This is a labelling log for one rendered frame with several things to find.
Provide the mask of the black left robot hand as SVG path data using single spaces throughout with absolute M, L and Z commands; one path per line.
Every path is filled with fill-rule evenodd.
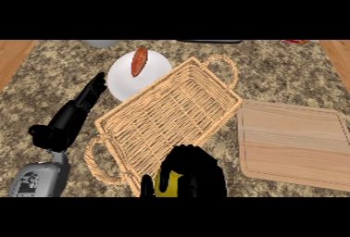
M 87 114 L 105 89 L 103 73 L 100 72 L 84 86 L 77 98 L 65 103 L 49 124 L 30 127 L 28 134 L 37 147 L 61 153 L 72 145 Z

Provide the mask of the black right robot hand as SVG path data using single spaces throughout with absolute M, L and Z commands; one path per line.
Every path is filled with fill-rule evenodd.
M 142 198 L 224 198 L 227 196 L 223 169 L 199 146 L 179 145 L 161 163 L 157 180 L 142 176 Z

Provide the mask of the pale wooden cutting board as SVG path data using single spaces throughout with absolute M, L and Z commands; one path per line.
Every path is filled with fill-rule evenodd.
M 341 112 L 248 100 L 236 121 L 247 177 L 350 192 L 350 131 Z

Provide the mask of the white round plate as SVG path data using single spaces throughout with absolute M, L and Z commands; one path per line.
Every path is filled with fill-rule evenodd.
M 148 51 L 146 64 L 139 75 L 133 76 L 133 57 L 134 52 L 130 52 L 117 59 L 106 76 L 108 90 L 121 101 L 130 99 L 173 70 L 167 57 L 155 51 Z

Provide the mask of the grey round object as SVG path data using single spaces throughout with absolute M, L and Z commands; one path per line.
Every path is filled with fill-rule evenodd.
M 95 48 L 108 48 L 114 46 L 120 40 L 86 40 L 84 42 Z

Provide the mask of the flat black object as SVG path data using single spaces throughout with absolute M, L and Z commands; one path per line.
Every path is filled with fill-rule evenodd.
M 242 40 L 177 40 L 183 43 L 199 43 L 199 44 L 239 44 Z

